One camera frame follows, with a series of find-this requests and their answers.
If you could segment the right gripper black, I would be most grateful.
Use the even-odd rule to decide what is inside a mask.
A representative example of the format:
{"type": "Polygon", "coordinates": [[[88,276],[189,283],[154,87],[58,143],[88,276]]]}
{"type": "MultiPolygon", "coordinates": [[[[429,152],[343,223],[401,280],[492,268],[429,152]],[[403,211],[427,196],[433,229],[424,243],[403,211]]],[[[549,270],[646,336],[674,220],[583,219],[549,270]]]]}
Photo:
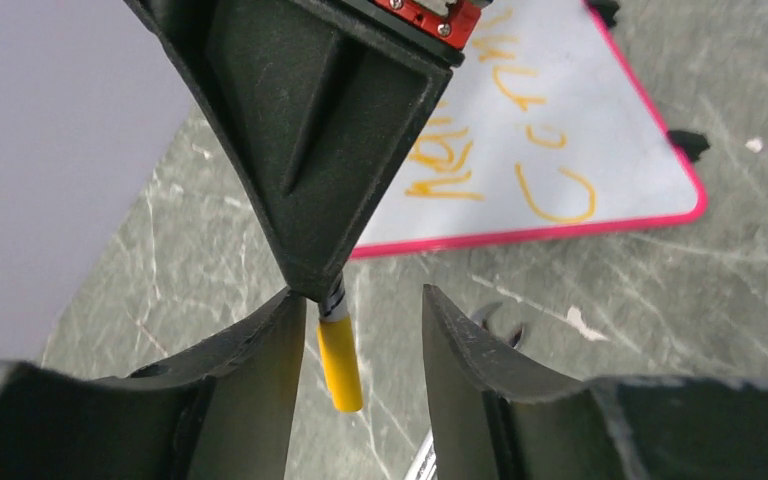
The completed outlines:
{"type": "Polygon", "coordinates": [[[130,3],[228,155],[287,285],[318,302],[335,285],[489,6],[130,3]]]}

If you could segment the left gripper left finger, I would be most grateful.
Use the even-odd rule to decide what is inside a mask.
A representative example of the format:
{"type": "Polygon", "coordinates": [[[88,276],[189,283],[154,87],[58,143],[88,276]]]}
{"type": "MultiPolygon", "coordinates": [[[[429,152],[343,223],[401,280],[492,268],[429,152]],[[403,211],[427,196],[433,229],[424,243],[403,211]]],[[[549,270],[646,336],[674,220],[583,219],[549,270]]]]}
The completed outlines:
{"type": "Polygon", "coordinates": [[[280,479],[306,306],[283,290],[131,375],[0,360],[0,479],[280,479]]]}

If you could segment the yellow marker cap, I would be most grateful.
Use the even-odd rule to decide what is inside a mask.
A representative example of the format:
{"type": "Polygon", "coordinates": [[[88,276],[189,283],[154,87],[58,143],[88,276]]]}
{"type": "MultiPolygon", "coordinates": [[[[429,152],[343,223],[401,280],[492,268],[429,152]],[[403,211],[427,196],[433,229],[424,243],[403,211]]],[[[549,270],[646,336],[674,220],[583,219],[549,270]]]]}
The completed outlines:
{"type": "Polygon", "coordinates": [[[326,386],[336,410],[357,412],[364,406],[352,320],[321,320],[317,327],[326,386]]]}

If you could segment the white marker pen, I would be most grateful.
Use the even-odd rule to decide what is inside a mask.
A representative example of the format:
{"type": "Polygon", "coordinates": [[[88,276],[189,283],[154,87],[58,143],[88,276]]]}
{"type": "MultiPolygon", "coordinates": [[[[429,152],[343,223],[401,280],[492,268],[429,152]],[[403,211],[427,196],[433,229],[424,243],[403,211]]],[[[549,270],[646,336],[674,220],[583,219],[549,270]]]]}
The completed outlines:
{"type": "Polygon", "coordinates": [[[318,303],[319,321],[335,323],[349,318],[349,307],[343,274],[340,274],[325,299],[318,303]]]}

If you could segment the whiteboard with red rim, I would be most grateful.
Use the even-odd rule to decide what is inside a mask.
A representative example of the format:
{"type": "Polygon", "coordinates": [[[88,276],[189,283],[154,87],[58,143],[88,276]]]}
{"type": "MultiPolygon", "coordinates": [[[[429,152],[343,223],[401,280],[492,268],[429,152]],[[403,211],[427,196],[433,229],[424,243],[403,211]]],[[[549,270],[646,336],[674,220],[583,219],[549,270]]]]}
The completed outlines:
{"type": "Polygon", "coordinates": [[[702,216],[702,182],[596,10],[497,1],[465,54],[355,257],[702,216]]]}

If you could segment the black whiteboard clip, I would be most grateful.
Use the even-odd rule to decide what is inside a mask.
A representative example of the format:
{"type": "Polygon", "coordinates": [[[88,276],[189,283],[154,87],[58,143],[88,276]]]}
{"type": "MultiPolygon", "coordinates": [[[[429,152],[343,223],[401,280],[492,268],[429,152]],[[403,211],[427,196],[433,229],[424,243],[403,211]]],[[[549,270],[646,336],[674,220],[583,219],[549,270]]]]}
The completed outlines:
{"type": "Polygon", "coordinates": [[[621,5],[617,0],[586,0],[588,8],[596,13],[607,29],[617,25],[617,13],[621,5]]]}
{"type": "Polygon", "coordinates": [[[711,149],[705,134],[697,131],[671,129],[667,131],[670,143],[680,149],[691,164],[701,160],[702,155],[711,149]]]}

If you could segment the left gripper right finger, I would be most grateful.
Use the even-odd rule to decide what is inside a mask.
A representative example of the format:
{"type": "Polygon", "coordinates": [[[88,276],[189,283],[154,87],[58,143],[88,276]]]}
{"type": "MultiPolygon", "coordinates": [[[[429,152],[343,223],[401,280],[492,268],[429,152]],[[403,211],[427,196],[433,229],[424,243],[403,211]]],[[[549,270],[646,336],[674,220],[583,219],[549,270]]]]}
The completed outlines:
{"type": "Polygon", "coordinates": [[[577,380],[422,300],[428,409],[442,479],[768,479],[768,378],[577,380]]]}

